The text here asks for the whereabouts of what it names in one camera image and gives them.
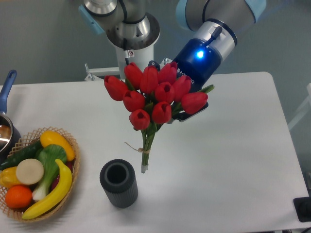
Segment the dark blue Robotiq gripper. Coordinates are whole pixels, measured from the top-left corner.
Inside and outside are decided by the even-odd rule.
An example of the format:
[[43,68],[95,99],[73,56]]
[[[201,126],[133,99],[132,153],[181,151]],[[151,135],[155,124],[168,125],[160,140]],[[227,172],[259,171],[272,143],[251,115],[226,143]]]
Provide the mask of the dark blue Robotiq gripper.
[[158,86],[148,95],[148,114],[152,123],[184,122],[208,107],[204,86],[221,63],[211,40],[192,39],[158,73]]

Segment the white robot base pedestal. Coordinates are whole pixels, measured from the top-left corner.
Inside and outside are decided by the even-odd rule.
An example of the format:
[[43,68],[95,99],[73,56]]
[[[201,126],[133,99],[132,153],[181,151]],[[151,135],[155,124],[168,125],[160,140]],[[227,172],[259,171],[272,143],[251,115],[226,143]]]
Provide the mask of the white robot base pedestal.
[[127,66],[126,59],[128,59],[128,63],[135,63],[141,71],[144,71],[148,63],[154,59],[153,44],[139,50],[124,50],[115,46],[115,51],[122,80],[125,79],[124,68]]

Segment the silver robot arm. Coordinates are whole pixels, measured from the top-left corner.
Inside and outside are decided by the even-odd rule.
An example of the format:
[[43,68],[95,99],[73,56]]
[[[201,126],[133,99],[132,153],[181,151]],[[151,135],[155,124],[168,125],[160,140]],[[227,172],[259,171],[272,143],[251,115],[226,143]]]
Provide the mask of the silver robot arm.
[[207,80],[232,52],[238,34],[254,24],[266,7],[263,0],[181,0],[176,19],[194,36],[172,60],[157,64],[154,44],[160,26],[142,0],[86,0],[79,7],[95,33],[106,33],[115,47],[125,84],[106,70],[105,86],[123,101],[138,129],[184,121],[207,108],[213,89]]

